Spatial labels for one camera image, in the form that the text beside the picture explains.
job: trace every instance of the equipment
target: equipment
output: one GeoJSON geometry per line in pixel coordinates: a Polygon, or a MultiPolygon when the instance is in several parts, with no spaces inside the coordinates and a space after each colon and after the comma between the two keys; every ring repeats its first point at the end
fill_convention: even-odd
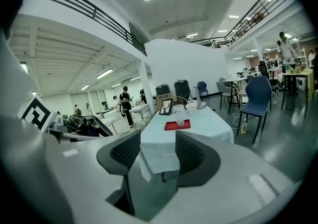
{"type": "Polygon", "coordinates": [[[189,82],[187,80],[178,80],[174,83],[175,95],[181,96],[185,99],[189,98],[190,95],[190,87],[189,82]]]}
{"type": "Polygon", "coordinates": [[[157,95],[163,95],[167,93],[171,93],[169,85],[167,84],[162,84],[156,87],[156,93],[157,95]]]}

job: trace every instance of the person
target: person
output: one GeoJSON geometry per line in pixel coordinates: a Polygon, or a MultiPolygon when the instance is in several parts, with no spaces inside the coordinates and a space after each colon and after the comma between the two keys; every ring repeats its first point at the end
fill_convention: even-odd
{"type": "MultiPolygon", "coordinates": [[[[285,36],[284,32],[279,33],[280,40],[277,41],[277,52],[279,53],[279,56],[283,60],[283,73],[285,73],[286,69],[285,66],[289,65],[293,69],[296,67],[295,65],[295,55],[293,53],[293,48],[290,45],[289,41],[287,40],[287,37],[285,36]]],[[[291,78],[290,76],[287,77],[287,86],[289,90],[290,95],[296,95],[296,79],[291,78]]]]}
{"type": "Polygon", "coordinates": [[[315,58],[315,56],[316,56],[316,54],[314,53],[314,51],[310,50],[310,54],[308,55],[308,60],[309,60],[309,68],[311,68],[311,69],[314,67],[314,58],[315,58]]]}
{"type": "Polygon", "coordinates": [[[93,115],[93,113],[91,112],[90,106],[88,103],[86,103],[86,108],[85,110],[88,112],[88,115],[93,115]]]}
{"type": "Polygon", "coordinates": [[[131,109],[130,101],[132,101],[132,98],[130,97],[130,95],[127,91],[128,91],[128,87],[124,86],[123,92],[119,95],[119,102],[123,106],[123,109],[124,109],[124,112],[126,114],[129,126],[130,126],[130,128],[132,128],[134,123],[133,123],[133,119],[131,118],[131,115],[129,112],[129,110],[131,109]]]}
{"type": "Polygon", "coordinates": [[[79,106],[77,106],[77,105],[75,105],[75,108],[74,108],[74,115],[81,116],[81,110],[80,110],[79,106]]]}

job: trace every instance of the chair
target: chair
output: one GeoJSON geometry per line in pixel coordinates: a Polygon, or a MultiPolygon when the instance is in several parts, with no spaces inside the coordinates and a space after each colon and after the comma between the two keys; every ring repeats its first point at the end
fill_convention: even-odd
{"type": "Polygon", "coordinates": [[[240,114],[239,114],[237,135],[239,134],[242,113],[246,114],[246,119],[248,118],[249,114],[259,117],[256,133],[253,139],[253,144],[254,144],[263,116],[265,117],[264,117],[264,122],[262,126],[262,131],[264,129],[269,100],[272,94],[272,87],[270,86],[270,83],[267,77],[257,76],[252,78],[249,81],[245,91],[248,96],[248,103],[239,109],[240,114]]]}
{"type": "Polygon", "coordinates": [[[140,152],[140,131],[122,137],[98,150],[96,158],[98,163],[110,174],[124,176],[120,190],[115,191],[106,200],[117,208],[134,215],[128,172],[140,152]]]}
{"type": "Polygon", "coordinates": [[[201,97],[201,93],[202,92],[205,92],[206,93],[206,96],[208,96],[208,99],[210,99],[209,97],[209,92],[207,90],[207,84],[203,81],[201,82],[198,82],[198,89],[199,89],[199,94],[200,94],[200,97],[201,97]]]}
{"type": "Polygon", "coordinates": [[[228,99],[229,112],[230,112],[231,101],[229,101],[229,98],[231,97],[231,91],[232,91],[232,97],[236,96],[237,99],[238,99],[238,102],[239,102],[238,95],[237,95],[237,93],[236,93],[234,88],[227,87],[227,86],[223,85],[220,82],[216,82],[216,84],[217,84],[218,91],[221,93],[220,108],[222,107],[222,96],[224,96],[224,97],[226,97],[228,99]]]}

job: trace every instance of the desk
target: desk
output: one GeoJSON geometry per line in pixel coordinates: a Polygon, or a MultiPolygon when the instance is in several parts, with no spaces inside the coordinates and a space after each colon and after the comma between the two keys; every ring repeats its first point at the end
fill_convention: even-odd
{"type": "MultiPolygon", "coordinates": [[[[166,122],[176,121],[176,114],[160,115],[157,113],[145,130],[141,133],[141,157],[152,173],[179,170],[179,160],[175,150],[175,131],[165,131],[166,122]]],[[[207,136],[218,141],[234,143],[231,127],[209,107],[198,109],[189,114],[182,114],[184,119],[190,119],[191,128],[183,131],[207,136]]]]}
{"type": "Polygon", "coordinates": [[[304,77],[306,79],[306,108],[305,108],[305,117],[307,114],[307,107],[308,107],[308,99],[311,100],[311,98],[314,100],[314,72],[312,69],[305,69],[301,73],[297,74],[290,74],[290,73],[283,73],[283,81],[285,81],[285,87],[284,87],[284,96],[282,101],[281,109],[283,109],[285,96],[286,96],[286,78],[287,77],[293,77],[296,79],[297,77],[304,77]]]}
{"type": "MultiPolygon", "coordinates": [[[[151,111],[150,111],[150,108],[149,108],[149,104],[140,104],[140,105],[138,105],[137,107],[134,107],[134,108],[132,108],[132,109],[129,110],[130,113],[136,113],[136,114],[139,113],[140,116],[141,116],[142,121],[144,121],[143,114],[145,114],[147,111],[149,111],[149,112],[150,112],[150,115],[151,115],[151,111]]],[[[131,117],[132,117],[132,120],[133,120],[135,129],[137,129],[137,128],[136,128],[136,124],[137,124],[137,123],[135,122],[133,116],[131,116],[131,117]]]]}
{"type": "MultiPolygon", "coordinates": [[[[244,81],[247,80],[247,77],[240,77],[240,78],[234,78],[234,79],[228,79],[225,80],[224,82],[230,82],[231,83],[231,88],[233,88],[233,83],[234,82],[240,82],[240,81],[244,81]]],[[[230,109],[231,109],[231,105],[232,105],[232,91],[231,91],[231,97],[230,97],[230,104],[229,104],[229,111],[228,114],[230,113],[230,109]]]]}

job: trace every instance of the picture frame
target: picture frame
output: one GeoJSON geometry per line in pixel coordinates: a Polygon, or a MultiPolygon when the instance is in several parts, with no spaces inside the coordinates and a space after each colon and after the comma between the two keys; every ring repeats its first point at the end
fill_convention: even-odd
{"type": "Polygon", "coordinates": [[[162,100],[160,109],[159,109],[159,114],[160,115],[170,115],[171,109],[172,109],[172,99],[164,99],[162,100]]]}

